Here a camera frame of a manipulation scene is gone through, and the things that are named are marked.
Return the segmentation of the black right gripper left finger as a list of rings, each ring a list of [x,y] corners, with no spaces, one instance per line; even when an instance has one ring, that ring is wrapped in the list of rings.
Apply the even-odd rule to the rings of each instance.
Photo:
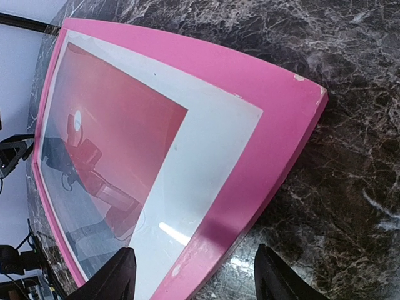
[[[67,300],[132,300],[136,286],[134,249],[121,248],[88,282]]]

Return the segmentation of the red and grey photo print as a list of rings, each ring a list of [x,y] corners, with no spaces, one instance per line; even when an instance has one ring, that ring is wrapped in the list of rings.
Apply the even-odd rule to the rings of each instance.
[[[126,247],[187,109],[68,43],[40,155],[67,252],[93,276]]]

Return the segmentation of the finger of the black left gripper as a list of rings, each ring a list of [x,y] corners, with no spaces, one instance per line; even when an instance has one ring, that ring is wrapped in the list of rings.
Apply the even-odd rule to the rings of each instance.
[[[6,143],[23,143],[23,144],[27,144],[27,140],[28,139],[32,139],[33,138],[33,134],[15,134],[13,136],[10,136],[6,139],[3,139],[1,141],[1,144],[6,144]]]
[[[19,161],[26,160],[32,147],[25,140],[1,142],[1,178],[6,178],[18,165]]]

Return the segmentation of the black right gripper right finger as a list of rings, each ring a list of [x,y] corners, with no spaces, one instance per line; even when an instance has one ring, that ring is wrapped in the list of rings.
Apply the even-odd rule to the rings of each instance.
[[[254,280],[257,299],[316,298],[316,291],[265,244],[256,252]]]

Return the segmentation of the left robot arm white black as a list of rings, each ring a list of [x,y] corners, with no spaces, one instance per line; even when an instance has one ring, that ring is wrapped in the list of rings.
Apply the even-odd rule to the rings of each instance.
[[[34,134],[16,134],[1,141],[1,192],[4,179],[16,168],[20,160],[25,161],[33,152],[34,143],[29,146],[28,140],[34,139]],[[18,247],[1,245],[1,274],[16,274],[23,276],[27,271],[41,269],[40,255],[35,244],[30,243],[33,232],[28,222],[29,233]]]

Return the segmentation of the light wooden picture frame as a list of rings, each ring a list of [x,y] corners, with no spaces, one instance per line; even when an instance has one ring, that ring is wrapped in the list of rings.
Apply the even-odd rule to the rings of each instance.
[[[187,109],[127,248],[136,299],[189,299],[269,204],[328,101],[320,85],[247,54],[157,29],[68,18],[47,70],[32,170],[47,220],[78,286],[40,170],[48,101],[73,43]]]

